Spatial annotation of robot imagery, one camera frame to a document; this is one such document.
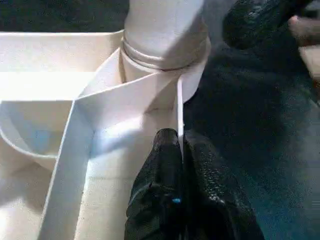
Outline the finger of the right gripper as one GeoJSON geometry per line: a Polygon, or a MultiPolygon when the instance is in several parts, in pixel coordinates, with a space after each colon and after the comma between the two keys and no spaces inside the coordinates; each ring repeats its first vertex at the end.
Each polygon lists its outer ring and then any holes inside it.
{"type": "Polygon", "coordinates": [[[241,50],[252,48],[310,3],[310,0],[238,0],[223,18],[223,41],[241,50]]]}

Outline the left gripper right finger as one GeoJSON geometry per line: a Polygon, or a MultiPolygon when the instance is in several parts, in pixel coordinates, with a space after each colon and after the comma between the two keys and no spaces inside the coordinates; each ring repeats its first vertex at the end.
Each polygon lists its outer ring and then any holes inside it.
{"type": "Polygon", "coordinates": [[[245,192],[215,146],[195,131],[186,131],[183,141],[188,238],[263,240],[245,192]]]}

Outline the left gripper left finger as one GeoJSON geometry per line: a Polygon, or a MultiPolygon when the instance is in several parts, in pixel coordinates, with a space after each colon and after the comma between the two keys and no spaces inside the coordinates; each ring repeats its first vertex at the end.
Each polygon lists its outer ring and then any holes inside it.
{"type": "Polygon", "coordinates": [[[160,129],[137,174],[124,239],[179,240],[183,231],[183,160],[177,132],[160,129]]]}

